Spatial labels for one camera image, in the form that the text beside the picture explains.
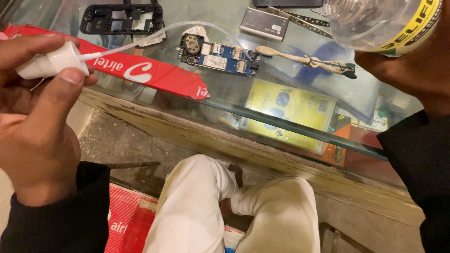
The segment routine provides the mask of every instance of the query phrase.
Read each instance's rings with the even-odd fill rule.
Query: glass table
[[[13,4],[10,4],[1,17],[3,23],[9,21],[15,25],[33,24],[77,36],[107,48],[131,43],[131,38],[127,35],[85,35],[79,29],[87,6],[123,4],[123,0],[11,2]],[[151,2],[131,1],[133,4]],[[321,60],[355,63],[352,51],[345,50],[331,39],[292,22],[288,25],[283,42],[241,31],[239,26],[247,7],[255,8],[249,0],[159,0],[159,4],[163,7],[166,25],[189,20],[206,21],[227,30],[246,49],[254,50],[256,46],[263,45],[297,56],[306,54]],[[326,19],[307,9],[288,11]],[[338,167],[344,172],[404,188],[403,182],[384,155],[376,135],[421,110],[422,105],[416,98],[381,83],[358,66],[358,78],[355,80],[331,74],[323,69],[304,67],[301,63],[276,56],[262,57],[259,71],[254,77],[189,66],[178,61],[176,48],[180,44],[182,32],[190,27],[192,26],[167,31],[167,41],[161,45],[144,50],[131,49],[127,53],[142,55],[198,73],[207,84],[210,97],[203,100],[177,97],[101,73],[98,73],[98,84],[91,88],[140,105],[156,106],[180,117]],[[210,27],[205,29],[211,41],[233,45],[232,40],[219,31]],[[292,92],[291,95],[294,92],[300,94],[293,95],[292,108],[283,111],[286,115],[291,114],[290,117],[280,117],[252,107],[252,103],[259,103],[260,94],[256,95],[257,89],[252,89],[256,87],[257,82],[261,82],[259,80],[266,81],[264,83],[267,85],[259,90],[281,89],[284,93]],[[311,114],[304,113],[308,107],[305,108],[302,103],[317,105],[316,112],[319,112],[318,103],[322,102],[320,98],[326,98],[328,112],[325,113],[323,122],[316,124],[317,120]],[[253,122],[256,127],[246,128],[245,124],[249,122]]]

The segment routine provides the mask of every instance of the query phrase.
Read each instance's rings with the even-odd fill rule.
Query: person
[[[446,0],[436,31],[412,53],[355,54],[361,67],[424,106],[378,139],[425,214],[426,252],[450,248],[449,12]],[[0,167],[15,190],[0,252],[103,252],[108,239],[109,168],[80,162],[80,145],[66,124],[82,87],[96,77],[66,68],[30,91],[38,80],[22,80],[14,71],[65,40],[74,39],[36,35],[0,43]],[[223,252],[221,214],[233,212],[255,216],[238,253],[318,253],[308,183],[287,177],[242,186],[237,168],[204,155],[181,161],[164,185],[144,252]]]

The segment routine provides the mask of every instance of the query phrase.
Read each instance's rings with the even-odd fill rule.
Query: leg
[[[179,162],[166,179],[148,232],[145,253],[223,253],[219,201],[238,186],[221,161],[198,154]]]
[[[246,185],[231,198],[231,208],[255,216],[236,253],[320,253],[314,192],[306,180],[285,177]]]

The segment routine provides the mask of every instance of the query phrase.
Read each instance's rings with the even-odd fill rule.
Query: hand
[[[443,4],[437,29],[418,49],[398,58],[355,52],[358,65],[380,81],[417,97],[429,117],[450,115],[450,1]]]
[[[97,82],[77,68],[65,68],[51,81],[23,80],[15,69],[75,38],[20,36],[0,42],[0,168],[10,177],[18,201],[43,206],[76,192],[80,144],[66,124],[84,85]]]

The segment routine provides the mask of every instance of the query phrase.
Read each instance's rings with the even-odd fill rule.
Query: airtel logo
[[[121,71],[123,68],[123,64],[122,63],[117,63],[114,61],[109,62],[109,60],[105,60],[104,58],[97,58],[95,59],[95,62],[93,64],[95,65],[100,65],[103,66],[103,68],[111,68],[111,72],[113,72],[114,70],[118,70]],[[134,66],[131,66],[130,68],[128,68],[125,73],[123,74],[123,77],[125,77],[126,79],[130,80],[130,81],[135,81],[135,82],[140,82],[140,83],[146,83],[148,81],[150,81],[150,79],[152,79],[152,75],[148,74],[148,73],[143,73],[140,75],[132,75],[131,71],[133,71],[133,69],[142,66],[141,70],[142,71],[147,71],[152,67],[152,63],[139,63],[136,64]]]

